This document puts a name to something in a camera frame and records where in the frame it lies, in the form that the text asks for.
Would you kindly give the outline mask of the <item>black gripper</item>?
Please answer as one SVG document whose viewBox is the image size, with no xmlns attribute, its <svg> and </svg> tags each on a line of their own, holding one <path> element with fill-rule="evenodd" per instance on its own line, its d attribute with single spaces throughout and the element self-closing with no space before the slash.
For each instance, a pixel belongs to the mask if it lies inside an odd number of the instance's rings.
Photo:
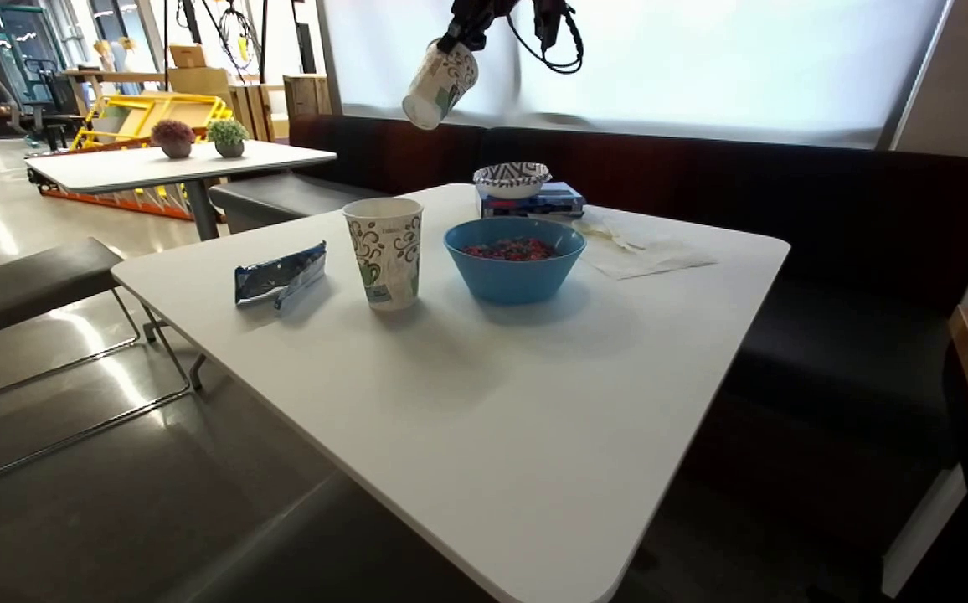
<svg viewBox="0 0 968 603">
<path fill-rule="evenodd" d="M 453 20 L 439 38 L 443 49 L 467 46 L 481 49 L 484 32 L 496 18 L 510 18 L 519 0 L 453 0 Z M 572 6 L 567 0 L 531 0 L 531 32 L 543 49 L 549 49 L 560 38 L 560 20 L 568 18 Z"/>
</svg>

